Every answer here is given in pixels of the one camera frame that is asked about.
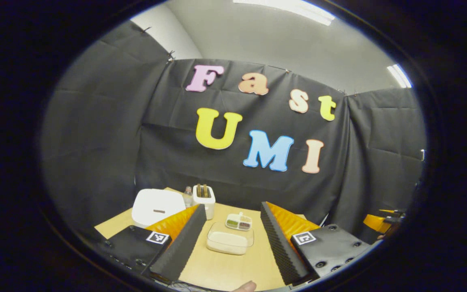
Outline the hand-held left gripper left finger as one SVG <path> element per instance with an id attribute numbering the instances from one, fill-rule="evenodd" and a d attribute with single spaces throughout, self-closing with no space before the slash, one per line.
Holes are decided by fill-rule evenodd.
<path id="1" fill-rule="evenodd" d="M 128 226 L 103 241 L 103 252 L 125 270 L 163 284 L 178 281 L 206 222 L 198 204 L 148 228 Z"/>

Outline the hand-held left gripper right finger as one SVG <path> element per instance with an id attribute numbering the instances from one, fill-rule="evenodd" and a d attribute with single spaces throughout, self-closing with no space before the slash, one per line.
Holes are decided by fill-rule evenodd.
<path id="1" fill-rule="evenodd" d="M 326 277 L 371 247 L 336 224 L 319 227 L 270 202 L 261 203 L 261 221 L 286 285 Z"/>

